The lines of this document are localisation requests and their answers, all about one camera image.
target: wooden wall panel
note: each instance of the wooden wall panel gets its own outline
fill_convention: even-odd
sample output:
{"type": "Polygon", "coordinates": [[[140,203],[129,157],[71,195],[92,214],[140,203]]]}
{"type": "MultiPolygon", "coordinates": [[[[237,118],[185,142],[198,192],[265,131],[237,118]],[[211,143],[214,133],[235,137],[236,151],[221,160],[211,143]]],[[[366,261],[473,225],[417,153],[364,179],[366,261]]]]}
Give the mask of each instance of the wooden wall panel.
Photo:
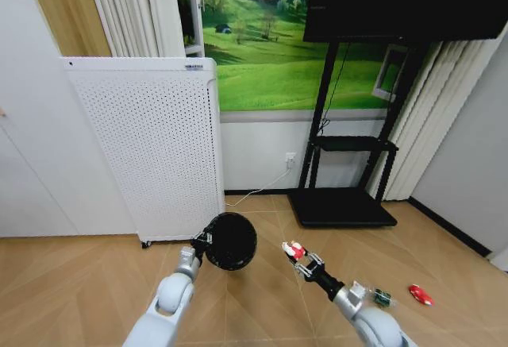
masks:
{"type": "Polygon", "coordinates": [[[111,56],[94,0],[39,0],[63,56],[111,56]]]}

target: black ball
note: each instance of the black ball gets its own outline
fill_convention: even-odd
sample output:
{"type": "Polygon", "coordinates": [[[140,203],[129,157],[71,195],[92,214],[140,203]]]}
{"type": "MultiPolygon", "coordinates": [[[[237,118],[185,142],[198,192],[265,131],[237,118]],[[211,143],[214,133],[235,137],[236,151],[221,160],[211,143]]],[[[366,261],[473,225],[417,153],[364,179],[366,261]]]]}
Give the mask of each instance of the black ball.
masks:
{"type": "Polygon", "coordinates": [[[205,232],[212,235],[212,243],[205,250],[206,257],[221,269],[241,269],[256,253],[256,230],[241,214],[219,214],[205,228],[205,232]]]}

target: tv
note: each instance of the tv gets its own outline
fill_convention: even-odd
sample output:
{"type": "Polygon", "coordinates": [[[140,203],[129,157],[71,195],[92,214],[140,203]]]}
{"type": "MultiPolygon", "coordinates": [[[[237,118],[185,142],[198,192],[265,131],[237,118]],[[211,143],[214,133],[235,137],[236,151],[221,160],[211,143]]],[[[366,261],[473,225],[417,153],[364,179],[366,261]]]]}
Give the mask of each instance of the tv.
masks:
{"type": "Polygon", "coordinates": [[[303,40],[432,41],[497,37],[506,0],[308,0],[303,40]]]}

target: small toy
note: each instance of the small toy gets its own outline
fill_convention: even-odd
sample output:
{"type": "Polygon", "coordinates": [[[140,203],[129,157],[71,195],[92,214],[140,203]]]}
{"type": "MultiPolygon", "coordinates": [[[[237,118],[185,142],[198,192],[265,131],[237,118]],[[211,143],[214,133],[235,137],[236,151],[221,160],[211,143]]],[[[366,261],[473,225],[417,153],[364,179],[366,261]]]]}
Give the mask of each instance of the small toy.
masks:
{"type": "Polygon", "coordinates": [[[408,287],[410,290],[411,295],[419,302],[423,303],[427,306],[432,306],[434,304],[434,301],[432,298],[430,298],[430,295],[428,295],[425,290],[423,290],[418,285],[411,285],[408,287]]]}
{"type": "Polygon", "coordinates": [[[306,254],[305,248],[295,241],[292,241],[289,244],[287,242],[283,242],[283,249],[288,256],[293,257],[297,261],[306,254]]]}
{"type": "Polygon", "coordinates": [[[372,291],[372,299],[381,307],[390,307],[394,305],[391,294],[378,288],[372,291]]]}

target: perforated panel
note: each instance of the perforated panel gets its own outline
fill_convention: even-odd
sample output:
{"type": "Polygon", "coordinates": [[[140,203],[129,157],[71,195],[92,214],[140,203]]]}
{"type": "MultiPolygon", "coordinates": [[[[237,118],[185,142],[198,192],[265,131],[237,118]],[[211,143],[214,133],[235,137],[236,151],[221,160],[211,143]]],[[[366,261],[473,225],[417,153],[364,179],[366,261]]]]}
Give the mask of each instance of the perforated panel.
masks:
{"type": "Polygon", "coordinates": [[[143,241],[189,238],[224,210],[214,68],[159,60],[66,59],[143,241]]]}

